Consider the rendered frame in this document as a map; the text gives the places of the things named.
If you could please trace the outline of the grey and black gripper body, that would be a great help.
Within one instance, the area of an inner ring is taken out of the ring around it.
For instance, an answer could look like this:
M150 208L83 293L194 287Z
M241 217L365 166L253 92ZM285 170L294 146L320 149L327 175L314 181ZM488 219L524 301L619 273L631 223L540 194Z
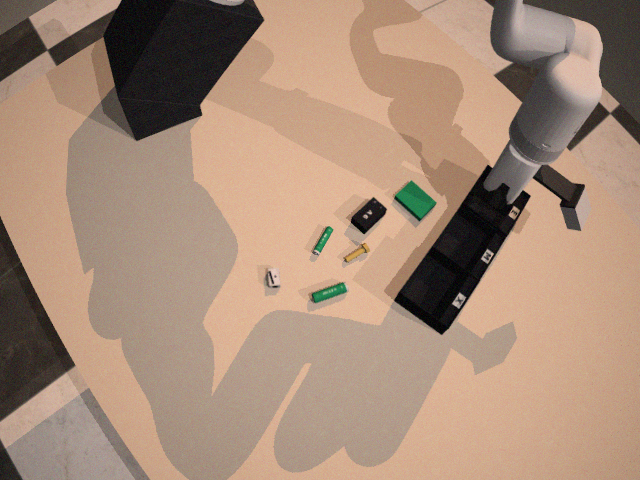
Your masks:
M510 189L508 190L506 200L507 204L514 202L542 165L551 164L559 158L547 163L528 158L513 142L510 126L510 140L484 181L484 188L487 191L496 190L502 183L509 186Z

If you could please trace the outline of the black rack of three bins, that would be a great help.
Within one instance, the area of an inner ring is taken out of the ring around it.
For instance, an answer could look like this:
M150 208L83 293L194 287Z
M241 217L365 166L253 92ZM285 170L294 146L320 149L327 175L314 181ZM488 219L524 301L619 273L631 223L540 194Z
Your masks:
M441 335L466 304L531 197L523 190L512 204L495 209L485 199L488 191L483 185L491 170L487 165L394 299Z

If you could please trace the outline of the grey pencil sharpener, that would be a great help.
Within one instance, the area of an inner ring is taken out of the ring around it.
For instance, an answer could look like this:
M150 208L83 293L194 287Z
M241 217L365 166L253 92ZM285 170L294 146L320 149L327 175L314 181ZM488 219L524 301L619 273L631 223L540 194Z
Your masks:
M269 286L270 288L280 288L280 272L279 268L268 268Z

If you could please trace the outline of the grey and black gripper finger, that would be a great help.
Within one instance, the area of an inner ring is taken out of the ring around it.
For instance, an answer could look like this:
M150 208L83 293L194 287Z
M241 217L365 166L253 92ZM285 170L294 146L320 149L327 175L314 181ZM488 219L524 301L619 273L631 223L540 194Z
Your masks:
M506 202L506 200L507 200L506 196L507 196L507 192L508 192L509 189L510 189L509 186L507 186L504 183L502 183L501 186L498 187L496 190L488 191L487 195L485 196L485 199L488 200L490 202L489 204L491 206L493 206L494 208L499 208L500 210L502 210L503 207L507 203ZM493 195L493 193L494 193L494 195ZM503 202L501 202L501 200Z

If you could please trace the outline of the brass hex bolt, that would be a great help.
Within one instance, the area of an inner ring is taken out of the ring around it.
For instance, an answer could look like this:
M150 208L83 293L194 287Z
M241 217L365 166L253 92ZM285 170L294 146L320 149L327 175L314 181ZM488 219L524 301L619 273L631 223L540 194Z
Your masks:
M365 253L370 252L370 249L366 243L361 244L361 246L362 246L361 248L359 248L358 250L356 250L355 252L351 253L346 257L348 262L353 260L354 258L356 258L357 256L361 255L364 252Z

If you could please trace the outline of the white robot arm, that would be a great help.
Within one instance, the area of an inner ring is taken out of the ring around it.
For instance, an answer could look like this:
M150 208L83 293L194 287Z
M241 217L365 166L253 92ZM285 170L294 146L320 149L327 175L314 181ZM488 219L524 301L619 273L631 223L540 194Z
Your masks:
M544 163L556 160L602 95L599 31L587 22L523 4L523 0L495 0L490 40L501 58L541 68L510 132L528 158ZM533 179L561 199L567 229L582 231L591 211L585 184L572 183L549 165L542 165Z

